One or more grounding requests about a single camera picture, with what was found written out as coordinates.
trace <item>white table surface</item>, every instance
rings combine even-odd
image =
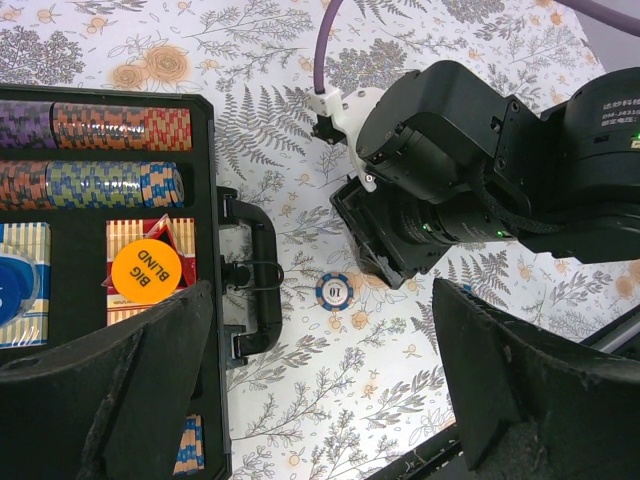
[[[216,107],[219,184],[274,221],[286,320],[275,350],[228,376],[234,480],[366,478],[453,421],[434,275],[574,340],[638,303],[640,263],[581,266],[515,243],[453,249],[400,291],[358,273],[329,205],[350,164],[343,147],[311,140],[303,95],[326,3],[0,1],[1,82],[204,95]],[[603,73],[575,15],[550,0],[346,0],[327,77],[347,93],[386,88],[440,59],[537,112]],[[224,253],[244,255],[244,236],[225,233]],[[328,271],[356,287],[339,314],[316,304]],[[227,323],[245,322],[245,305],[230,296]]]

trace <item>white mount bracket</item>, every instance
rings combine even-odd
[[[349,158],[360,183],[369,193],[375,191],[376,181],[366,172],[366,163],[356,153],[356,143],[364,122],[383,94],[384,90],[379,88],[361,88],[343,99],[340,90],[327,86],[323,94],[308,95],[309,108],[317,115],[330,117],[333,128],[347,137]]]

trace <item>green poker chip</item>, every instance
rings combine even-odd
[[[140,162],[50,162],[46,191],[55,208],[142,207]]]
[[[353,303],[354,291],[346,275],[327,273],[316,284],[318,304],[330,312],[341,312]]]

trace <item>orange poker chip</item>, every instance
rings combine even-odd
[[[124,247],[113,261],[111,278],[127,300],[153,305],[178,287],[182,263],[176,251],[160,240],[137,240]]]

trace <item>poker chip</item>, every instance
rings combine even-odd
[[[147,207],[183,207],[184,185],[175,163],[150,162],[141,172],[144,204]]]
[[[0,100],[0,148],[57,148],[51,102]]]
[[[186,108],[147,108],[145,111],[147,150],[187,151],[191,141],[191,114]]]
[[[340,312],[353,303],[353,286],[346,275],[327,273],[316,284],[316,298],[325,310]]]
[[[182,433],[174,475],[188,475],[204,469],[202,417],[190,415]]]
[[[0,210],[183,207],[170,162],[0,161]]]
[[[0,162],[0,210],[52,208],[47,197],[49,162]]]
[[[46,188],[54,208],[145,206],[140,162],[50,162]]]
[[[55,103],[53,133],[60,148],[145,150],[145,107]]]
[[[173,205],[176,207],[184,207],[184,184],[182,183],[182,176],[175,163],[168,165],[169,174],[165,179],[165,187],[171,195]]]

